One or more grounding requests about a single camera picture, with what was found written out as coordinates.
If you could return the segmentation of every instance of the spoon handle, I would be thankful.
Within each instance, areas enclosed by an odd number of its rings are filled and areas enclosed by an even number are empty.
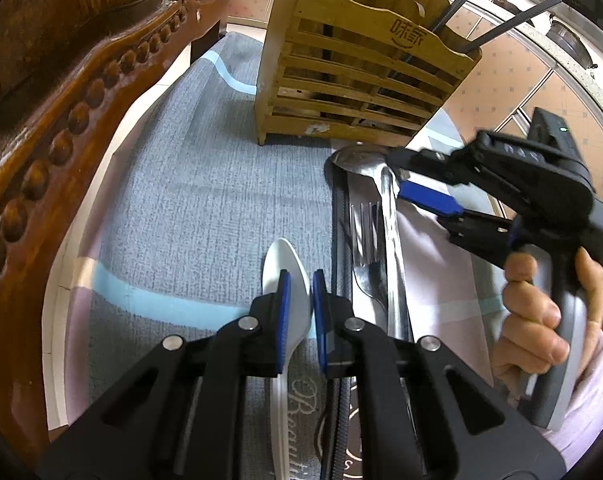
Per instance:
[[[388,335],[395,339],[414,341],[406,303],[406,278],[401,241],[397,227],[397,191],[395,174],[390,168],[381,171],[379,194],[386,238],[386,274],[388,281]]]

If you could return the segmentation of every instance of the human hand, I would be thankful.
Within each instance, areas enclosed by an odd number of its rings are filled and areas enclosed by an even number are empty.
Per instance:
[[[593,357],[603,322],[603,268],[584,248],[575,257],[577,279],[586,292],[587,325],[579,376]],[[517,393],[520,369],[544,374],[552,365],[568,358],[569,345],[554,331],[559,324],[559,307],[539,288],[528,283],[537,272],[537,262],[529,254],[513,253],[504,266],[502,298],[510,314],[501,337],[493,348],[492,365],[496,377]]]

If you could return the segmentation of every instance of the silver screw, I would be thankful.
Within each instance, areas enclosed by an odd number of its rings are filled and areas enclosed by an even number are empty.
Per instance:
[[[439,341],[439,339],[437,339],[434,335],[422,337],[420,344],[422,348],[428,352],[436,352],[441,348],[441,341]]]
[[[166,350],[172,352],[173,350],[179,350],[184,344],[184,340],[178,335],[169,335],[161,342],[161,344]]]
[[[363,327],[366,323],[363,322],[363,319],[359,319],[358,317],[349,317],[345,320],[344,326],[348,330],[352,330],[353,332],[359,332],[363,330]]]
[[[259,326],[259,320],[256,317],[244,316],[239,320],[241,330],[254,330]]]

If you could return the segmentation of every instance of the pink sleeve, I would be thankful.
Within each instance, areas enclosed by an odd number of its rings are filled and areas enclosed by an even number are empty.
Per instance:
[[[595,354],[577,383],[564,425],[557,432],[540,430],[570,469],[603,430],[603,332]]]

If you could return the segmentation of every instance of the chair leg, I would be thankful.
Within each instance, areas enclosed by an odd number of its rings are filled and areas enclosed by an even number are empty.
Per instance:
[[[197,61],[203,54],[208,52],[210,48],[219,41],[222,36],[226,34],[226,24],[217,22],[212,28],[206,32],[199,40],[194,40],[190,44],[190,64]]]

